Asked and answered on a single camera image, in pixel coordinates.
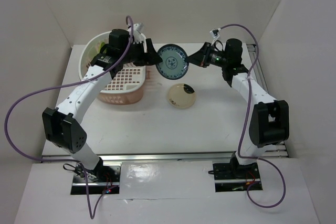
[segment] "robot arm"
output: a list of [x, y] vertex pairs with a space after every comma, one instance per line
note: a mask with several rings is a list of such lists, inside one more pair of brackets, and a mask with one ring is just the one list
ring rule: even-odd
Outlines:
[[[81, 161], [93, 177], [103, 177], [108, 173], [109, 168], [103, 166], [102, 159], [86, 143], [87, 134], [80, 124], [87, 109], [125, 63], [132, 62], [136, 66], [149, 66], [162, 62], [151, 39], [145, 39], [141, 34], [142, 28], [142, 24], [133, 26], [133, 44], [123, 60], [110, 71], [110, 74], [78, 85], [55, 109], [46, 108], [42, 115], [47, 140], [63, 148], [74, 159]], [[105, 72], [120, 58], [128, 44], [129, 32], [130, 29], [114, 29], [110, 33], [109, 43], [101, 48], [100, 53], [90, 63], [91, 66], [85, 75], [86, 79], [92, 79]]]
[[[203, 47], [186, 61], [206, 68], [216, 65], [222, 68], [223, 78], [248, 101], [249, 85], [248, 70], [242, 65], [242, 42], [238, 39], [229, 39], [225, 50], [216, 48], [216, 40], [212, 44], [205, 43]], [[248, 118], [248, 134], [245, 134], [241, 155], [244, 157], [261, 157], [270, 145], [276, 145], [289, 137], [289, 109], [286, 101], [277, 101], [270, 96], [252, 77], [249, 77], [252, 86], [251, 109]], [[234, 155], [233, 170], [241, 169], [254, 163], [255, 159], [239, 158]]]

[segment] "red wire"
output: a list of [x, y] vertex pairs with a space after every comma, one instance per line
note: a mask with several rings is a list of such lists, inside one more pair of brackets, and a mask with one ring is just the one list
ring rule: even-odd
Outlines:
[[252, 172], [250, 172], [250, 171], [248, 171], [248, 173], [250, 173], [250, 174], [251, 174], [251, 176], [253, 177], [253, 181], [251, 181], [251, 182], [247, 182], [247, 174], [246, 174], [246, 185], [250, 185], [250, 184], [252, 184], [253, 182], [255, 182], [255, 181], [256, 181], [256, 177], [253, 175], [253, 173], [252, 173]]
[[251, 171], [248, 171], [248, 173], [250, 173], [252, 175], [252, 177], [253, 177], [253, 181], [252, 182], [256, 181], [256, 177], [253, 175], [253, 173]]
[[105, 186], [104, 190], [107, 190], [107, 186], [109, 185], [109, 177], [106, 174], [104, 174], [104, 175], [106, 177], [106, 186]]
[[109, 173], [107, 173], [108, 175], [109, 175], [109, 177], [110, 177], [110, 185], [112, 186], [112, 178], [111, 178], [111, 176], [110, 176], [110, 174]]

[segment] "plastic basket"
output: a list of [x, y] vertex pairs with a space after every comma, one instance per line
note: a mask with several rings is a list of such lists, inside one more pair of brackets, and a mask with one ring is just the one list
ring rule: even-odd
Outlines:
[[[79, 60], [79, 78], [90, 67], [90, 62], [99, 53], [102, 43], [108, 43], [110, 31], [97, 35], [85, 46]], [[136, 67], [132, 63], [125, 64], [116, 77], [100, 92], [98, 99], [103, 102], [126, 105], [141, 100], [146, 79], [146, 67]]]

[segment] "plate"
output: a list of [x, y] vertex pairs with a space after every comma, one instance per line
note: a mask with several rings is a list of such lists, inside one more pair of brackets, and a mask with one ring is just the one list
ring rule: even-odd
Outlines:
[[182, 78], [188, 71], [189, 63], [184, 60], [188, 57], [182, 47], [175, 44], [167, 44], [161, 47], [157, 53], [162, 62], [156, 65], [160, 75], [169, 80]]

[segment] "purple cable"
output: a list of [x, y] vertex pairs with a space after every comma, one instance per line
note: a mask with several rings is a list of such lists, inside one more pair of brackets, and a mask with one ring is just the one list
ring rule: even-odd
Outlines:
[[19, 148], [17, 148], [15, 146], [15, 144], [13, 143], [11, 137], [9, 136], [9, 132], [8, 132], [8, 120], [9, 120], [9, 116], [12, 113], [12, 111], [14, 110], [15, 106], [18, 105], [20, 102], [22, 102], [23, 100], [25, 100], [28, 97], [31, 97], [33, 95], [40, 94], [40, 93], [43, 93], [43, 92], [46, 92], [46, 91], [49, 91], [49, 90], [61, 89], [61, 88], [67, 88], [67, 87], [73, 87], [73, 86], [81, 85], [81, 84], [84, 84], [84, 83], [87, 83], [87, 82], [90, 82], [90, 81], [94, 81], [94, 80], [98, 79], [99, 77], [103, 76], [104, 74], [110, 72], [113, 68], [115, 68], [122, 61], [122, 59], [125, 57], [125, 55], [127, 54], [128, 50], [130, 49], [131, 44], [132, 44], [132, 38], [133, 38], [133, 20], [132, 20], [132, 18], [130, 16], [126, 17], [126, 23], [127, 23], [127, 25], [129, 25], [131, 27], [130, 39], [128, 41], [128, 44], [126, 46], [126, 49], [125, 49], [124, 53], [116, 61], [116, 63], [113, 64], [113, 66], [111, 66], [109, 69], [107, 69], [103, 73], [100, 73], [99, 75], [97, 75], [95, 77], [92, 77], [91, 79], [83, 80], [83, 81], [78, 81], [78, 82], [74, 82], [74, 83], [70, 83], [70, 84], [65, 84], [65, 85], [60, 85], [60, 86], [55, 86], [55, 87], [50, 87], [50, 88], [45, 88], [45, 89], [41, 89], [41, 90], [37, 90], [37, 91], [34, 91], [32, 93], [29, 93], [29, 94], [21, 97], [16, 102], [14, 102], [12, 106], [10, 106], [10, 108], [9, 108], [7, 114], [6, 114], [5, 123], [4, 123], [4, 131], [5, 131], [5, 135], [6, 135], [7, 141], [9, 142], [9, 144], [11, 145], [11, 147], [18, 154], [20, 154], [20, 155], [22, 155], [22, 156], [24, 156], [24, 157], [26, 157], [28, 159], [31, 159], [31, 160], [34, 160], [34, 161], [39, 161], [39, 162], [76, 162], [76, 163], [79, 163], [79, 165], [81, 166], [81, 168], [83, 170], [84, 177], [85, 177], [86, 196], [87, 196], [87, 200], [88, 200], [88, 208], [89, 208], [89, 212], [90, 212], [90, 218], [92, 220], [94, 219], [94, 216], [96, 214], [96, 208], [97, 208], [98, 202], [102, 198], [102, 196], [107, 192], [107, 190], [104, 191], [103, 194], [98, 198], [98, 200], [96, 202], [96, 205], [95, 205], [95, 208], [94, 208], [94, 211], [93, 211], [93, 214], [92, 214], [91, 203], [90, 203], [90, 195], [89, 195], [88, 176], [87, 176], [86, 169], [84, 168], [83, 164], [80, 161], [75, 160], [75, 159], [47, 159], [47, 158], [33, 157], [33, 156], [30, 156], [30, 155], [22, 152]]
[[247, 81], [248, 81], [248, 102], [247, 102], [247, 110], [246, 110], [246, 116], [245, 116], [245, 120], [244, 120], [244, 126], [243, 126], [243, 130], [242, 130], [242, 132], [241, 132], [241, 136], [240, 136], [240, 140], [239, 140], [239, 145], [238, 145], [238, 151], [237, 151], [238, 157], [240, 157], [240, 158], [245, 158], [245, 159], [258, 159], [258, 160], [261, 160], [261, 161], [264, 161], [264, 162], [270, 164], [270, 165], [273, 166], [273, 167], [278, 171], [278, 173], [280, 174], [280, 177], [281, 177], [281, 180], [282, 180], [282, 184], [283, 184], [283, 186], [284, 186], [284, 187], [283, 187], [283, 188], [284, 188], [284, 189], [283, 189], [284, 191], [283, 191], [283, 194], [282, 194], [281, 199], [280, 199], [277, 203], [275, 203], [275, 204], [273, 204], [273, 205], [270, 205], [270, 206], [264, 206], [264, 205], [261, 205], [261, 204], [259, 204], [259, 203], [256, 203], [256, 202], [251, 198], [250, 193], [249, 193], [249, 190], [250, 190], [251, 186], [254, 185], [254, 184], [257, 183], [257, 182], [254, 182], [254, 183], [250, 184], [250, 185], [247, 187], [247, 190], [246, 190], [246, 192], [247, 192], [247, 197], [252, 201], [253, 204], [255, 204], [255, 205], [258, 206], [258, 207], [261, 207], [261, 208], [273, 208], [273, 207], [279, 206], [279, 205], [283, 202], [283, 200], [284, 200], [284, 198], [285, 198], [285, 195], [286, 195], [286, 182], [285, 182], [285, 178], [283, 177], [282, 172], [281, 172], [280, 169], [279, 169], [275, 164], [273, 164], [271, 161], [268, 161], [268, 160], [266, 160], [266, 159], [264, 159], [264, 158], [261, 158], [261, 157], [247, 157], [247, 156], [242, 156], [241, 153], [240, 153], [241, 150], [242, 150], [242, 149], [241, 149], [241, 145], [243, 144], [243, 139], [244, 139], [244, 136], [245, 136], [245, 133], [246, 133], [246, 129], [247, 129], [247, 121], [248, 121], [248, 117], [249, 117], [250, 110], [251, 110], [252, 84], [251, 84], [251, 80], [250, 80], [249, 76], [251, 75], [251, 72], [252, 72], [254, 66], [257, 64], [257, 61], [258, 61], [258, 59], [259, 59], [259, 44], [258, 44], [258, 41], [257, 41], [256, 37], [253, 35], [253, 33], [252, 33], [247, 27], [245, 27], [245, 26], [243, 26], [243, 25], [240, 25], [240, 24], [229, 24], [229, 25], [226, 25], [226, 26], [221, 27], [221, 29], [224, 29], [224, 28], [227, 28], [227, 27], [230, 27], [230, 26], [238, 26], [238, 27], [241, 27], [241, 28], [243, 28], [244, 30], [246, 30], [246, 31], [251, 35], [251, 37], [252, 37], [253, 40], [254, 40], [254, 43], [256, 44], [256, 59], [253, 61], [252, 66], [250, 67], [250, 69], [248, 70], [248, 73], [247, 73], [247, 77], [248, 77], [248, 78], [247, 78]]

